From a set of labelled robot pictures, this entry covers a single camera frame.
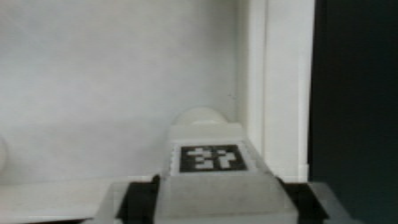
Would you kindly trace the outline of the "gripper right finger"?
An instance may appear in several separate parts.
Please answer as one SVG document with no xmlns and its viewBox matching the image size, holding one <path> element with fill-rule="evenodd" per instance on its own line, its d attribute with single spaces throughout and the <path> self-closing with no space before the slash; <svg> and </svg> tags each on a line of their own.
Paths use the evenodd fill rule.
<svg viewBox="0 0 398 224">
<path fill-rule="evenodd" d="M 365 224 L 324 182 L 283 183 L 283 187 L 299 210 L 299 224 Z"/>
</svg>

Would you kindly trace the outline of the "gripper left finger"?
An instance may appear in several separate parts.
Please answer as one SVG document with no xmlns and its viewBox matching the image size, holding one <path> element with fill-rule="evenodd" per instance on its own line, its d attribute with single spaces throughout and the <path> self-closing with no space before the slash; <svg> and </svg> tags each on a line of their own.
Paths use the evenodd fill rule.
<svg viewBox="0 0 398 224">
<path fill-rule="evenodd" d="M 157 180 L 114 183 L 87 224 L 155 224 L 158 186 Z"/>
</svg>

